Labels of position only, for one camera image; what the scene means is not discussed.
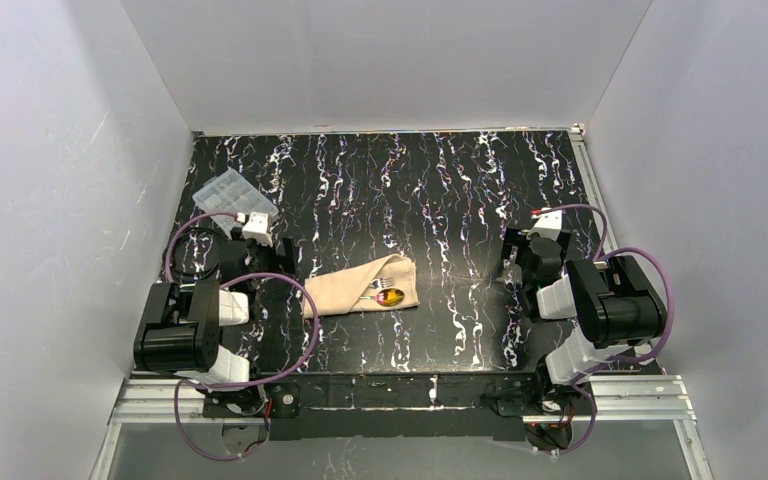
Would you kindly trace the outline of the beige cloth napkin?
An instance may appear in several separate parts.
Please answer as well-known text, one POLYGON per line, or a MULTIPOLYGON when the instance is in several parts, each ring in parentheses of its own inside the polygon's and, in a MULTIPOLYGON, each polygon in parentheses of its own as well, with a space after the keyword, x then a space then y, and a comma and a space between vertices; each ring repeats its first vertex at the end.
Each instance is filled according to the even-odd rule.
POLYGON ((405 256, 391 254, 366 264, 307 278, 303 284, 313 304, 302 297, 302 316, 312 320, 313 307, 320 317, 353 312, 392 311, 417 307, 417 265, 405 256), (376 280, 392 280, 391 288, 404 293, 394 306, 382 306, 374 296, 382 287, 372 287, 376 280))

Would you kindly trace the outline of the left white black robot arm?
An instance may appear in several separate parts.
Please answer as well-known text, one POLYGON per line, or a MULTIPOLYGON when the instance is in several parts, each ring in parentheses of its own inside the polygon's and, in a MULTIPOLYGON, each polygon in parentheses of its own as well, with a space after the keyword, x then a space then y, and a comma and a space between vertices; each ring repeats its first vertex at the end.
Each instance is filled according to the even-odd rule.
POLYGON ((249 361, 222 345, 222 329, 240 326, 254 316, 257 286, 220 285, 260 272, 295 275, 297 248, 289 238, 278 249, 254 239, 230 240, 219 246, 216 272, 192 286, 160 282, 149 291, 133 343, 138 371, 170 374, 227 390, 249 380, 249 361))

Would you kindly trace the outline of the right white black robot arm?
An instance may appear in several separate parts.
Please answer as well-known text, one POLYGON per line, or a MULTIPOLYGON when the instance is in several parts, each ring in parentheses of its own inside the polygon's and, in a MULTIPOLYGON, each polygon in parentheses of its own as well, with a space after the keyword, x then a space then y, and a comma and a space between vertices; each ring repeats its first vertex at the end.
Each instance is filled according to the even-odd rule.
POLYGON ((538 361, 543 389, 579 385, 632 346, 661 336, 668 309, 637 260, 570 260, 570 232, 508 228, 502 260, 520 272, 519 297, 534 323, 573 320, 559 347, 538 361))

